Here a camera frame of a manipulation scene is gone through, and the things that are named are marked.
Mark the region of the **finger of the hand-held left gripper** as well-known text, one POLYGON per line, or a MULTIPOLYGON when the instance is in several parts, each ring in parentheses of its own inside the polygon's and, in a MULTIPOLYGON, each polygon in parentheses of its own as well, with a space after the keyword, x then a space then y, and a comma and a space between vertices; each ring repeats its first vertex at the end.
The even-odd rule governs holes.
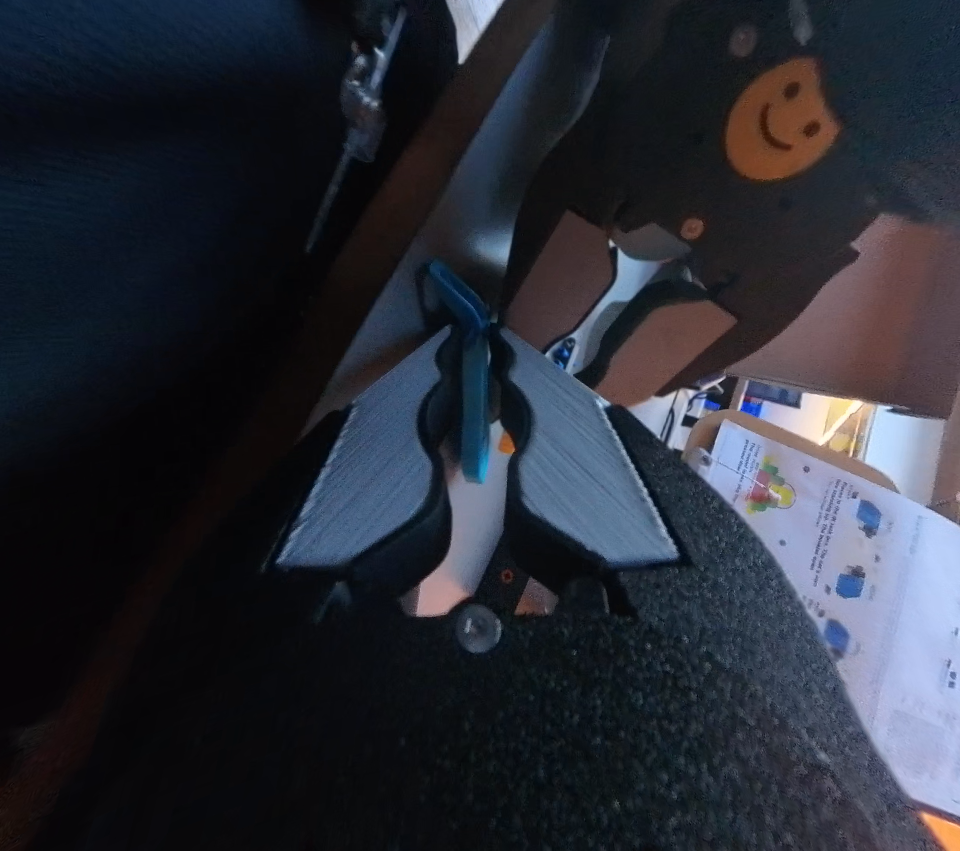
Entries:
POLYGON ((506 309, 506 325, 535 350, 566 338, 615 279, 604 230, 566 211, 506 309))
POLYGON ((610 404, 638 405, 684 377, 737 323, 693 282, 651 282, 601 333, 588 363, 588 386, 610 404))

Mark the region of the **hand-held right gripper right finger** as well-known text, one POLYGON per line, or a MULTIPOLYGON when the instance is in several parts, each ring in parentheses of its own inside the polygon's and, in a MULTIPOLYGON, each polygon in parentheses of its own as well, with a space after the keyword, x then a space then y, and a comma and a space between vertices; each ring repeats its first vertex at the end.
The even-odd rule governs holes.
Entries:
POLYGON ((507 546, 523 569, 642 569, 680 552, 592 389, 507 328, 491 341, 512 439, 507 546))

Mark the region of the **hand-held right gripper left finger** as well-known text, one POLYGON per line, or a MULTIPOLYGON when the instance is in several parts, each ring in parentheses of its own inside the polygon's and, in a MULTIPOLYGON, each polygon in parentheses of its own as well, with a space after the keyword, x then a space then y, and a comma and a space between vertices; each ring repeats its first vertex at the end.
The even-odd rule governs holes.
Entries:
POLYGON ((431 574, 450 549, 441 447, 457 415, 458 332, 441 329, 346 409, 274 559, 285 571, 431 574))

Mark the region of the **blue plastic brick separator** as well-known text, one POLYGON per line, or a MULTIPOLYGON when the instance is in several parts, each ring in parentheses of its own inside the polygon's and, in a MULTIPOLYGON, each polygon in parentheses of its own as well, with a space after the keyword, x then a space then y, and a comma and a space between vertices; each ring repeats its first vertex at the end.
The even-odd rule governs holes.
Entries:
POLYGON ((490 459, 490 310, 479 294, 438 257, 417 270, 415 285, 426 328, 455 329, 460 344, 459 460, 464 479, 483 485, 490 459))

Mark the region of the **printed instruction sheet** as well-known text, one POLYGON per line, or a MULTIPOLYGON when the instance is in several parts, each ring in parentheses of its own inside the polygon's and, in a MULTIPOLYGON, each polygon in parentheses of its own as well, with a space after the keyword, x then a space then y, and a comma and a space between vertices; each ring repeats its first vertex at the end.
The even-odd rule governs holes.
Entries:
POLYGON ((906 795, 958 818, 958 526, 731 422, 702 476, 796 590, 906 795))

